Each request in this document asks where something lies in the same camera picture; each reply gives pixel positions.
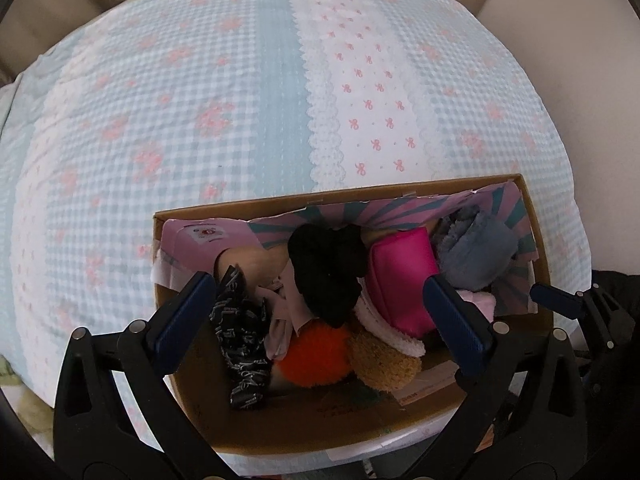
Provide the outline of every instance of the checkered fabric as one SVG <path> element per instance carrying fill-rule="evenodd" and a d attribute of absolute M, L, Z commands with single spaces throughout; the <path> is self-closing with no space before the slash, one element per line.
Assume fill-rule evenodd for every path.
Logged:
<path fill-rule="evenodd" d="M 0 89 L 0 354 L 52 404 L 74 327 L 149 318 L 158 210 L 517 172 L 587 288 L 558 133 L 456 2 L 129 0 Z"/>

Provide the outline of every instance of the pink pouch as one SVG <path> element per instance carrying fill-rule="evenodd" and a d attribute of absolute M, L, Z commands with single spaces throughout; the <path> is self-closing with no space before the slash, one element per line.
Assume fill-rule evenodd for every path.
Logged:
<path fill-rule="evenodd" d="M 371 246 L 367 290 L 389 325 L 421 338 L 436 328 L 422 302 L 422 286 L 437 273 L 427 229 L 403 231 Z"/>

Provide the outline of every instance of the orange pom-pom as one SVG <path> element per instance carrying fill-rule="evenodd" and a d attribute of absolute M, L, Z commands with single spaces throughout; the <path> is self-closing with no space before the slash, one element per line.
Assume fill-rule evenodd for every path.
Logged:
<path fill-rule="evenodd" d="M 289 350 L 276 365 L 282 375 L 298 386 L 310 388 L 335 384 L 349 375 L 348 339 L 346 326 L 331 328 L 321 319 L 307 323 L 299 336 L 293 336 Z"/>

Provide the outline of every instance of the metal screw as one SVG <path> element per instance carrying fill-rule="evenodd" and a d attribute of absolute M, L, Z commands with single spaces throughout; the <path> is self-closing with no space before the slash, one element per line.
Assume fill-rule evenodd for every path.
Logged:
<path fill-rule="evenodd" d="M 566 332 L 561 328 L 555 328 L 553 334 L 558 341 L 564 341 L 566 339 Z"/>
<path fill-rule="evenodd" d="M 508 334 L 509 333 L 509 325 L 507 325 L 503 321 L 496 321 L 494 323 L 494 332 L 498 334 Z"/>
<path fill-rule="evenodd" d="M 129 325 L 129 331 L 137 334 L 138 332 L 142 332 L 146 327 L 146 321 L 144 319 L 137 319 L 132 321 Z"/>
<path fill-rule="evenodd" d="M 79 326 L 71 333 L 71 338 L 77 341 L 78 339 L 82 339 L 85 335 L 86 335 L 86 328 L 83 326 Z"/>

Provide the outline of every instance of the cardboard box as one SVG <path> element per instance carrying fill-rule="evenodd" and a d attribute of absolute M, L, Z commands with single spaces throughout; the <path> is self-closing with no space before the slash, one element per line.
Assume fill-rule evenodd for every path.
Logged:
<path fill-rule="evenodd" d="M 417 196 L 452 194 L 507 180 L 517 184 L 529 215 L 540 256 L 533 263 L 535 278 L 549 283 L 540 225 L 519 174 L 337 190 L 162 211 L 154 217 L 154 239 L 160 239 L 162 225 L 168 219 L 250 220 L 311 204 L 396 198 L 414 193 Z M 158 305 L 175 294 L 156 285 Z M 511 317 L 509 323 L 520 330 L 548 331 L 553 325 L 553 315 L 540 309 L 537 314 Z M 429 352 L 423 358 L 422 368 L 426 370 L 449 359 L 447 351 Z M 359 381 L 351 381 L 270 397 L 260 410 L 233 411 L 229 408 L 230 387 L 225 364 L 208 323 L 201 328 L 171 381 L 178 403 L 213 449 L 243 455 L 314 452 L 356 444 L 437 418 L 460 405 L 464 397 L 456 384 L 449 384 L 401 406 L 392 396 L 372 394 Z"/>

